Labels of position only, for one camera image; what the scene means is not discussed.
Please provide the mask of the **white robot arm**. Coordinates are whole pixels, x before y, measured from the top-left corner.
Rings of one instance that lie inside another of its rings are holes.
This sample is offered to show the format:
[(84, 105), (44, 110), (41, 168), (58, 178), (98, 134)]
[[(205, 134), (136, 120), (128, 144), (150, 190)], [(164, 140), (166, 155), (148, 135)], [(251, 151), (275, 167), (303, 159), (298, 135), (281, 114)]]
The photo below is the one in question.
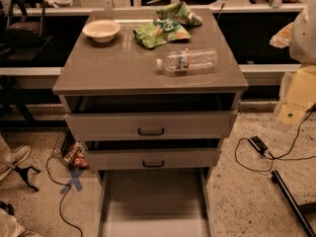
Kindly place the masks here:
[(295, 20), (270, 40), (277, 48), (289, 48), (292, 59), (301, 64), (316, 64), (316, 0), (310, 0)]

